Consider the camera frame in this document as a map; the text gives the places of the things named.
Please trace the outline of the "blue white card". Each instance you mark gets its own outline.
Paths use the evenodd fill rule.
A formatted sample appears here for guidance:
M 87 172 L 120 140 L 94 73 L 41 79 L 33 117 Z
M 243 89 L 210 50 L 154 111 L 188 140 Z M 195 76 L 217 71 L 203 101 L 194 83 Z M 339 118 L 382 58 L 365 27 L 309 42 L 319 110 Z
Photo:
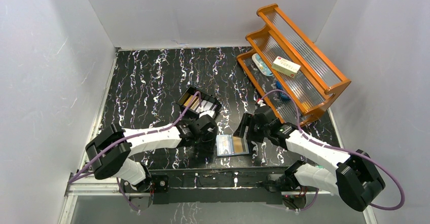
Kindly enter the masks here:
M 232 135 L 217 135 L 217 156 L 229 156 L 233 153 Z

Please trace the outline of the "orange brown striped card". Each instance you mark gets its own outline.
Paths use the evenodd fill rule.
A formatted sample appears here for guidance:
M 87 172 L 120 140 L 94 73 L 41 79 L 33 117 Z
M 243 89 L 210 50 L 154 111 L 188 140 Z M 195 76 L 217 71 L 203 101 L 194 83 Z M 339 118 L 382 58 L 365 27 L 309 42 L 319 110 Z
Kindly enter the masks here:
M 249 153 L 248 144 L 247 142 L 237 136 L 232 137 L 232 144 L 233 144 L 233 153 L 237 155 L 244 155 Z

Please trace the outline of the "black card holder wallet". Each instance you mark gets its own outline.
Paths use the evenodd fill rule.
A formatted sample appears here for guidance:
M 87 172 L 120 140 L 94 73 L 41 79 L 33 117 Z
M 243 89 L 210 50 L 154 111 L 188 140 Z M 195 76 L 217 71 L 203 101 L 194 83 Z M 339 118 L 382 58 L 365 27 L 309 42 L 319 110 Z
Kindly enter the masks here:
M 241 156 L 249 153 L 249 146 L 244 138 L 231 134 L 216 136 L 217 157 Z

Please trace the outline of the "black box of cards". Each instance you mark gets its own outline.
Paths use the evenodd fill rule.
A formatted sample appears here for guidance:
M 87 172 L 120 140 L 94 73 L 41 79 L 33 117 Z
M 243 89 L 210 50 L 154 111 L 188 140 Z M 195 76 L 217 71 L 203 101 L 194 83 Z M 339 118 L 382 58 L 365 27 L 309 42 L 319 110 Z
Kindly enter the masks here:
M 206 111 L 213 111 L 216 118 L 221 110 L 221 103 L 213 95 L 207 94 L 198 88 L 190 86 L 180 99 L 176 102 L 181 112 L 188 106 L 185 118 L 199 118 L 199 115 Z

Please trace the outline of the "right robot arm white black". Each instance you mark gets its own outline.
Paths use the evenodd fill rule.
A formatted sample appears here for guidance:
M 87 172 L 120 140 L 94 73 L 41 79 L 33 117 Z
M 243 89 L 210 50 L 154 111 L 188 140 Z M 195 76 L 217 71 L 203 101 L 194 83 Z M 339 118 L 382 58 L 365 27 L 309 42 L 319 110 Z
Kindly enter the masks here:
M 364 211 L 385 189 L 384 180 L 366 152 L 331 149 L 329 144 L 301 132 L 296 125 L 281 122 L 269 106 L 257 108 L 254 114 L 244 113 L 233 135 L 254 142 L 268 139 L 273 145 L 318 164 L 297 160 L 282 174 L 269 175 L 258 185 L 270 192 L 297 191 L 310 186 L 339 196 L 353 210 Z

